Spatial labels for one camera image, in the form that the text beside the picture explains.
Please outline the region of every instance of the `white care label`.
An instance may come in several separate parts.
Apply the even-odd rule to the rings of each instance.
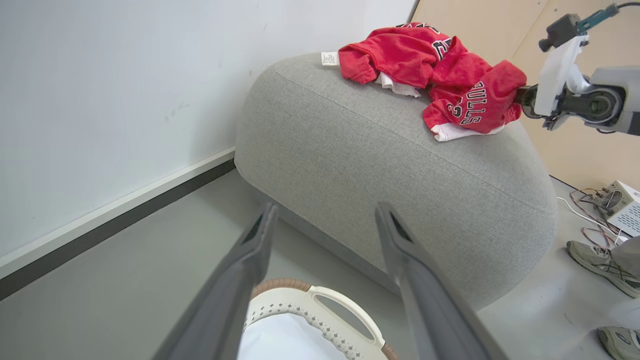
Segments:
[[[338,66],[340,65],[340,58],[337,51],[330,53],[321,53],[323,66]]]

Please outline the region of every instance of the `gray fabric pouf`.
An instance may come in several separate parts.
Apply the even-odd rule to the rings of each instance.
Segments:
[[[519,122],[438,143],[422,121],[428,104],[345,80],[320,54],[284,60],[248,94],[236,165],[260,201],[275,200],[286,221],[397,291],[373,217],[389,201],[480,309],[553,242],[554,190]]]

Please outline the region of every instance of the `red clothing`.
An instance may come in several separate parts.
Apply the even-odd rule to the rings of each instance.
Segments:
[[[508,61],[491,67],[426,24],[412,22],[374,30],[366,40],[339,51],[346,79],[374,81],[384,72],[398,83],[426,88],[431,103],[422,113],[427,126],[452,123],[478,133],[495,133],[522,111],[513,104],[516,89],[527,83],[525,74]]]

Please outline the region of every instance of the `white baseboard trim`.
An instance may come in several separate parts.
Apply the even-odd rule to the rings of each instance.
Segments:
[[[232,147],[130,193],[0,258],[0,279],[96,227],[234,158]]]

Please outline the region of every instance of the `gray sneaker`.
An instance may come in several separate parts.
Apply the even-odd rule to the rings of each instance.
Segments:
[[[640,280],[616,264],[611,258],[611,251],[577,241],[566,243],[566,249],[585,269],[605,277],[630,297],[640,297]]]
[[[640,332],[624,327],[598,328],[598,337],[604,349],[615,360],[640,360]]]

